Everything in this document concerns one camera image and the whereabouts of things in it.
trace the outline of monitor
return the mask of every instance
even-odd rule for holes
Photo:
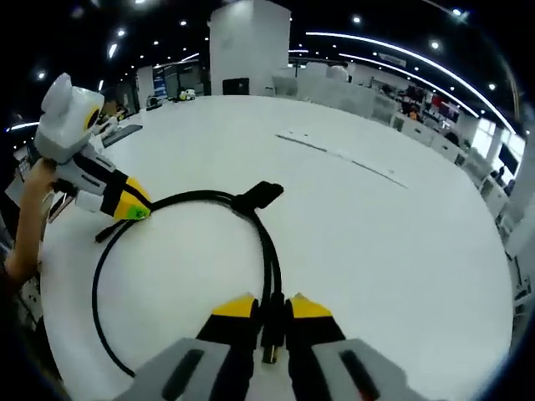
[[[498,158],[507,167],[507,169],[511,171],[511,174],[515,175],[517,172],[518,160],[515,159],[509,148],[507,148],[505,145],[502,145],[502,149],[500,150],[500,155]]]

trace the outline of white table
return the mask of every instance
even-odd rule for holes
[[[286,99],[208,97],[130,121],[143,130],[106,151],[155,200],[187,190],[238,194],[261,180],[283,185],[259,215],[285,294],[329,307],[348,338],[400,365],[422,395],[468,399],[506,355],[512,289],[500,238],[466,174],[433,150],[358,116]],[[372,160],[407,188],[275,136],[288,131]],[[112,398],[131,383],[106,355],[91,314],[104,250],[94,235],[109,223],[70,206],[45,235],[45,324],[76,400]],[[261,289],[253,228],[220,206],[187,204],[120,239],[100,278],[99,312],[111,347],[136,369],[195,337],[215,306]],[[286,362],[283,353],[276,367],[257,363],[249,399],[293,399]]]

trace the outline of led strip light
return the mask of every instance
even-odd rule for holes
[[[487,107],[492,110],[492,112],[505,124],[507,129],[513,134],[516,134],[517,131],[512,127],[511,124],[507,121],[507,119],[503,116],[502,113],[500,113],[500,110],[498,110],[494,104],[491,103],[489,99],[487,99],[485,96],[483,96],[481,93],[477,91],[476,88],[471,86],[467,81],[465,81],[463,78],[459,77],[458,75],[452,73],[449,69],[446,69],[439,65],[438,63],[435,63],[433,60],[430,60],[424,56],[420,56],[417,53],[411,52],[410,50],[407,50],[406,48],[401,48],[399,46],[395,46],[394,44],[390,44],[387,42],[381,42],[380,40],[371,39],[371,38],[364,38],[362,36],[353,36],[353,35],[346,35],[343,33],[328,33],[328,32],[307,32],[307,36],[327,36],[331,38],[345,38],[345,39],[352,39],[352,40],[359,40],[361,42],[367,42],[367,43],[373,43],[377,44],[379,46],[383,46],[385,48],[391,48],[392,50],[396,50],[401,53],[408,54],[414,58],[419,59],[420,61],[423,61],[424,63],[429,64],[432,67],[435,67],[436,69],[439,69],[444,74],[449,75],[452,77],[455,81],[457,81],[459,84],[470,90],[477,98],[479,98],[480,101],[482,101],[484,104],[487,105]]]
[[[394,71],[397,71],[399,73],[402,73],[402,74],[405,74],[405,75],[408,75],[414,79],[418,79],[420,80],[421,82],[423,82],[424,84],[426,85],[429,85],[431,86],[432,88],[442,92],[443,94],[445,94],[448,98],[450,98],[451,100],[454,100],[455,102],[457,102],[460,106],[462,106],[466,111],[468,111],[468,113],[472,114],[474,117],[476,118],[479,118],[479,114],[476,113],[473,109],[471,109],[470,107],[468,107],[466,104],[462,103],[458,98],[456,98],[455,96],[453,96],[452,94],[450,94],[449,92],[447,92],[446,90],[444,90],[443,88],[440,88],[438,86],[436,86],[435,84],[432,84],[431,82],[423,79],[423,78],[420,78],[418,75],[414,75],[413,73],[409,73],[408,71],[405,71],[404,69],[398,69],[397,67],[394,67],[392,65],[388,65],[388,64],[385,64],[385,63],[381,63],[380,61],[375,61],[375,60],[372,60],[371,58],[364,58],[364,57],[358,57],[358,56],[352,56],[351,54],[345,54],[345,53],[339,53],[339,56],[342,56],[342,57],[347,57],[347,58],[354,58],[356,60],[362,60],[362,61],[367,61],[368,63],[373,63],[373,64],[378,64],[378,65],[382,65],[383,67],[386,67],[388,69],[393,69]]]

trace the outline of yellow part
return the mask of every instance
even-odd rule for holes
[[[253,295],[246,294],[217,307],[211,314],[230,317],[250,317],[252,303],[254,301],[255,297]]]
[[[149,194],[144,190],[140,183],[132,177],[128,177],[126,184],[136,188],[148,201],[150,201]],[[119,204],[115,209],[114,218],[116,220],[141,220],[150,215],[150,210],[141,203],[132,194],[123,191],[120,194]]]
[[[323,307],[316,302],[310,301],[301,293],[297,294],[293,298],[290,298],[290,302],[292,303],[293,317],[297,319],[305,317],[333,316],[331,311],[328,310],[326,307]]]

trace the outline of desk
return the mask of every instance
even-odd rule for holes
[[[284,194],[259,215],[287,296],[330,308],[433,399],[466,400],[511,342],[507,260],[466,174],[399,132],[340,110],[287,99],[211,96],[131,117],[143,129],[105,152],[153,199],[187,190],[242,193],[261,180]],[[407,188],[276,134],[307,134],[391,170]],[[91,314],[91,284],[110,218],[70,206],[43,244],[48,339],[74,399],[112,398],[131,379],[108,358]],[[132,227],[108,256],[99,312],[111,347],[133,369],[195,337],[217,305],[262,290],[252,227],[214,205],[186,204]],[[249,399],[293,399],[288,355],[260,366]]]

